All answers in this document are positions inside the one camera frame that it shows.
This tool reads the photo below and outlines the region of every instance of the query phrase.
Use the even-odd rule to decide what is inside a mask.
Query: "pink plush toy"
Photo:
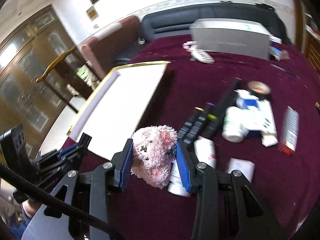
[[[153,187],[163,188],[169,183],[171,161],[177,132],[169,126],[141,128],[132,135],[131,173],[143,178]]]

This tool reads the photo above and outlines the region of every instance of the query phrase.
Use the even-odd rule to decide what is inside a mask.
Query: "screw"
[[[103,168],[104,169],[110,169],[112,167],[112,163],[104,163]]]
[[[68,177],[69,177],[69,178],[72,178],[72,177],[76,176],[76,174],[77,174],[76,171],[69,171],[69,172],[68,172]]]
[[[234,170],[233,175],[235,175],[236,177],[240,177],[242,175],[242,172],[239,170]]]
[[[197,167],[198,167],[199,169],[204,169],[204,168],[207,167],[207,164],[205,164],[205,163],[198,163],[198,164],[197,164]]]

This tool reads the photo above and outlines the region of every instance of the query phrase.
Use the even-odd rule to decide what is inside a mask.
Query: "black leather couch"
[[[189,34],[189,26],[197,19],[229,18],[259,22],[283,44],[291,44],[284,23],[273,7],[266,4],[232,2],[189,5],[147,14],[141,30],[147,43],[166,36]]]

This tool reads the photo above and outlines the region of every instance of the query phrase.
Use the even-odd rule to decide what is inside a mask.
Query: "white storage box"
[[[237,19],[198,19],[190,26],[197,48],[269,58],[271,33],[260,23]]]

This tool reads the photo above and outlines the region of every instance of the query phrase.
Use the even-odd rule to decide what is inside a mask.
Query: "purple tablecloth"
[[[264,147],[261,138],[234,144],[218,133],[212,140],[216,144],[218,170],[225,171],[230,158],[255,163],[252,184],[289,237],[310,212],[320,192],[320,117],[315,108],[315,102],[320,101],[320,81],[315,69],[294,47],[280,44],[274,46],[288,50],[290,60],[273,63],[300,79],[270,66],[268,60],[248,56],[210,53],[216,62],[207,65],[190,61],[190,54],[181,46],[190,40],[190,35],[157,39],[132,60],[132,63],[168,60],[174,72],[169,93],[148,118],[148,125],[167,124],[179,130],[193,107],[218,103],[234,77],[269,85],[279,136],[287,106],[300,114],[297,149],[292,157],[279,152],[277,146]],[[80,171],[92,170],[101,163],[102,158],[88,156]],[[153,188],[131,176],[126,191],[113,197],[112,209],[116,228],[128,240],[186,240],[191,237],[196,198],[173,195],[166,188]]]

